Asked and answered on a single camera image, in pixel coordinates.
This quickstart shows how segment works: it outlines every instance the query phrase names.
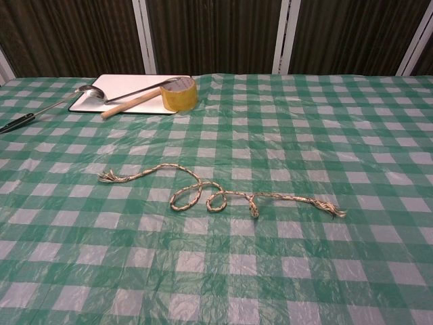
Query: braided rope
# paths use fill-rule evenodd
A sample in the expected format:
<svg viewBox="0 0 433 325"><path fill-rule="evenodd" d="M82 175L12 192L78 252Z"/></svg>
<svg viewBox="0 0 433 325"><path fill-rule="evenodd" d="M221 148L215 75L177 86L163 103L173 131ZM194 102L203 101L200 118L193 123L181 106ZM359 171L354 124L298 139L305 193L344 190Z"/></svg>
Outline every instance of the braided rope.
<svg viewBox="0 0 433 325"><path fill-rule="evenodd" d="M273 198L275 200L288 200L288 201L298 201L298 202L309 203L320 210L328 212L329 214L332 215L333 218L334 217L344 218L346 216L345 211L341 211L338 207L336 207L332 203L316 200L314 198L305 198L302 196L282 195L282 194L278 194L278 193L264 193L264 192L253 193L251 195L248 195L247 193L243 193L243 192L226 191L218 183L216 183L214 181L202 181L200 179L200 177L197 174L195 174L193 171L190 171L189 169L187 169L181 165L178 165L178 164L169 164L169 163L159 164L159 165L157 165L151 169L145 169L144 171L142 171L136 175L130 175L130 176L126 176L126 177L116 176L113 173L113 170L110 170L109 173L103 172L103 173L98 174L98 180L105 182L105 183L126 183L128 181L133 181L134 179L146 176L150 173L153 173L154 171L157 171L158 169L165 168L165 167L174 167L174 168L180 169L181 171L184 171L184 172L190 174L192 177L194 177L197 180L197 183L190 185L190 186L186 186L184 188L181 188L179 191L177 191L176 193L173 194L173 196L170 199L170 207L175 211L185 211L185 210L191 208L200 199L200 197L202 195L203 187L204 186L213 186L213 187L218 189L218 192L215 192L214 194L209 196L208 199L206 200L206 207L207 207L209 212L220 212L220 211L224 210L225 207L227 206L227 195L229 194L229 195L243 196L248 201L248 203L250 205L250 214L253 218L258 218L258 207L256 206L256 203L254 202L254 198L257 196L269 197L269 198ZM192 190L195 188L197 188L197 194L191 202L188 202L186 205L184 205L182 207L176 206L176 204L175 204L176 200L178 199L178 197L180 195L182 195L186 191L189 191L189 190ZM223 203L219 207L212 207L213 200L218 196L221 196L221 198L223 199Z"/></svg>

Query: black handle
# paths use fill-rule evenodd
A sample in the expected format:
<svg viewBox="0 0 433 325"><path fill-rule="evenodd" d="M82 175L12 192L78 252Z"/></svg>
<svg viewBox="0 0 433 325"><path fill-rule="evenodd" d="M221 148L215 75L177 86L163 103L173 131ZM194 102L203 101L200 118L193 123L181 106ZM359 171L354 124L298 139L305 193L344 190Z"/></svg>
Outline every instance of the black handle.
<svg viewBox="0 0 433 325"><path fill-rule="evenodd" d="M30 121L33 121L34 119L35 115L33 113L28 113L24 116L21 116L20 118L17 118L16 120L9 122L4 127L2 127L0 129L0 134L7 133L9 131L17 129L18 127L22 127L23 125L29 123Z"/></svg>

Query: yellow tape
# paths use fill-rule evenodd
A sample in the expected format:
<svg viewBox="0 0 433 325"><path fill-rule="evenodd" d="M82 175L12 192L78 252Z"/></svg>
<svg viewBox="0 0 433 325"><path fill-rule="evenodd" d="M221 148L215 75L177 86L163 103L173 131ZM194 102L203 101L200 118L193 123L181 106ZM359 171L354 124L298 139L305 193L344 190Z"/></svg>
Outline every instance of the yellow tape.
<svg viewBox="0 0 433 325"><path fill-rule="evenodd" d="M197 86L194 79L181 77L178 81L160 87L162 102L167 110L182 112L197 104Z"/></svg>

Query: tablecloth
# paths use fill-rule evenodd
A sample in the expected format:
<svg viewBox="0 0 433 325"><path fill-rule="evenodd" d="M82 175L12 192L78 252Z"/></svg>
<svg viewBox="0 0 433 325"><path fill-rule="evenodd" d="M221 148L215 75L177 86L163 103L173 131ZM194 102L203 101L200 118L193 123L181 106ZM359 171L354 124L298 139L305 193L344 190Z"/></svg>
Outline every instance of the tablecloth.
<svg viewBox="0 0 433 325"><path fill-rule="evenodd" d="M67 111L0 135L0 324L433 324L433 77L209 74L173 116ZM93 79L15 79L0 124ZM194 180L220 213L176 212ZM179 204L194 196L180 199Z"/></svg>

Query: dark curtain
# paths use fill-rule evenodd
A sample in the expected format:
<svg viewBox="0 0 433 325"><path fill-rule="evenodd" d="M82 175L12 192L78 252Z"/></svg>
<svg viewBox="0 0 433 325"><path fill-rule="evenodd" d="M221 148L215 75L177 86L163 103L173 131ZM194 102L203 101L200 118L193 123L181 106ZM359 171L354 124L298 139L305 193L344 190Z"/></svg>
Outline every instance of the dark curtain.
<svg viewBox="0 0 433 325"><path fill-rule="evenodd" d="M144 73L131 1L0 0L0 24L17 77Z"/></svg>
<svg viewBox="0 0 433 325"><path fill-rule="evenodd" d="M281 0L147 0L160 74L271 73Z"/></svg>
<svg viewBox="0 0 433 325"><path fill-rule="evenodd" d="M433 74L433 34L430 35L430 39L412 71L413 76L421 76L425 74Z"/></svg>
<svg viewBox="0 0 433 325"><path fill-rule="evenodd" d="M430 0L302 0L289 73L395 75Z"/></svg>

